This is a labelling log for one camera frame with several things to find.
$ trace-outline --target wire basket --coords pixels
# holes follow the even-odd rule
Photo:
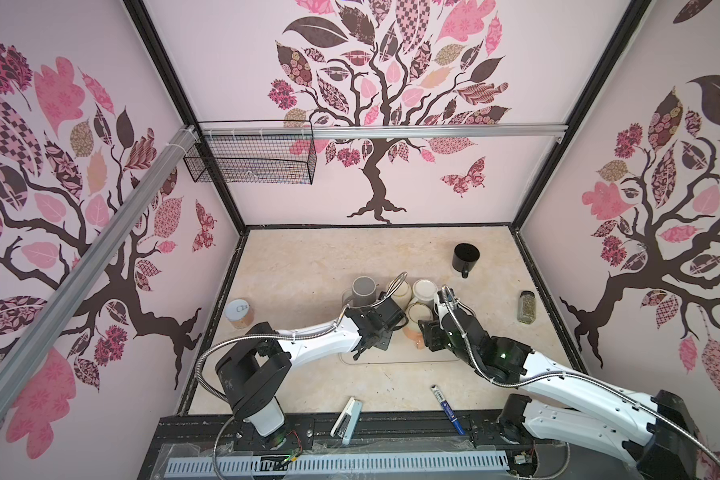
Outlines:
[[[229,120],[203,123],[224,125],[223,128],[204,125],[204,141],[195,143],[184,157],[195,182],[211,182],[220,174],[225,182],[312,184],[317,165],[312,122]],[[212,162],[216,163],[218,173]]]

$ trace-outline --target wallpaper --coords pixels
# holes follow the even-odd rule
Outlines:
[[[276,12],[218,2],[201,12],[175,2],[150,8],[202,120],[360,127],[564,122],[625,3],[581,6],[592,18],[577,27],[591,42],[576,46],[564,30],[576,15],[563,3],[541,11],[502,0],[281,0]],[[218,18],[234,26],[207,28],[202,47],[186,37],[188,25]],[[254,31],[247,18],[262,21]],[[246,75],[226,75],[238,67]],[[216,86],[224,77],[234,89]],[[249,224],[509,221],[551,141],[317,140],[314,185],[230,188]],[[308,146],[296,141],[290,153],[306,156]],[[325,201],[336,197],[340,204]],[[270,207],[277,202],[288,207]]]
[[[98,23],[74,48],[44,36],[48,25],[0,21],[0,360],[180,128],[122,5],[42,7],[50,24],[78,8]],[[96,54],[113,35],[114,74]],[[190,374],[235,242],[212,186],[180,164],[1,421],[0,478],[135,476]]]
[[[657,5],[612,85],[524,234],[592,373],[720,452],[720,0]]]

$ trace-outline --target blue marker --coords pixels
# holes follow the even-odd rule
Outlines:
[[[451,423],[454,424],[454,427],[456,427],[456,431],[459,435],[466,435],[464,433],[464,429],[461,427],[461,423],[458,422],[458,418],[456,418],[456,415],[454,415],[454,411],[451,410],[451,406],[448,404],[448,401],[445,400],[445,397],[443,396],[443,393],[440,391],[438,386],[432,385],[432,393],[434,394],[434,398],[440,402],[440,406],[443,408],[443,412],[445,412],[445,415],[448,417],[448,420],[451,420]]]

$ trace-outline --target table surface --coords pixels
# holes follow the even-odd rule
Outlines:
[[[461,242],[480,249],[467,279],[451,266]],[[335,319],[342,292],[357,276],[386,286],[402,271],[411,284],[420,278],[448,284],[492,336],[526,343],[570,366],[541,302],[534,323],[516,320],[520,292],[536,288],[506,226],[252,230],[228,301],[248,300],[253,321],[274,330],[301,328]],[[244,332],[222,317],[213,343]],[[214,352],[204,369],[217,389],[213,367],[226,351]],[[462,362],[347,365],[331,355],[291,370],[276,398],[284,412],[340,412],[350,396],[367,412],[435,410],[432,384],[453,409],[502,408],[514,392],[492,386]],[[221,413],[230,413],[229,405],[199,387],[190,414]]]

